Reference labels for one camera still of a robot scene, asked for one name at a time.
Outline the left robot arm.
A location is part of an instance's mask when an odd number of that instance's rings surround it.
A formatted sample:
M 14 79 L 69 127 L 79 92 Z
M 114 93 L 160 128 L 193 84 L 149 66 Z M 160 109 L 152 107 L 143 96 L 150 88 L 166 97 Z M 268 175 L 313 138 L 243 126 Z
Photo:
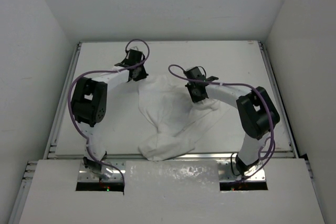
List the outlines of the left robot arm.
M 148 74 L 144 63 L 150 53 L 126 49 L 125 58 L 111 70 L 90 70 L 79 75 L 70 85 L 67 106 L 70 119 L 77 132 L 85 139 L 84 164 L 101 174 L 105 170 L 118 171 L 124 181 L 123 172 L 116 166 L 103 161 L 106 156 L 101 141 L 94 136 L 93 129 L 107 112 L 108 92 L 117 86 L 145 79 Z

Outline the white t-shirt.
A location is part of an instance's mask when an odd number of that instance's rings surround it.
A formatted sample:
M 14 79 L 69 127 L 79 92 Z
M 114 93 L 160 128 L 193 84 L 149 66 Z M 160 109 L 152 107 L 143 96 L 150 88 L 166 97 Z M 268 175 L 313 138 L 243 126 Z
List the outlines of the white t-shirt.
M 192 151 L 202 136 L 228 111 L 213 99 L 193 103 L 186 87 L 166 75 L 139 83 L 139 110 L 156 133 L 139 144 L 150 161 L 163 161 Z

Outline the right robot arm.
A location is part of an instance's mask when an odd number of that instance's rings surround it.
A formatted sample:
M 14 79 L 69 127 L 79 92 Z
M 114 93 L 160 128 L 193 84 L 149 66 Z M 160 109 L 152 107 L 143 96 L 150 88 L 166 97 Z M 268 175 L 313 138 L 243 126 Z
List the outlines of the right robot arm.
M 239 175 L 244 176 L 245 172 L 262 160 L 261 150 L 266 145 L 266 139 L 280 121 L 270 96 L 263 87 L 219 83 L 217 77 L 207 78 L 199 67 L 184 70 L 183 73 L 194 103 L 213 99 L 238 110 L 245 136 L 235 164 Z

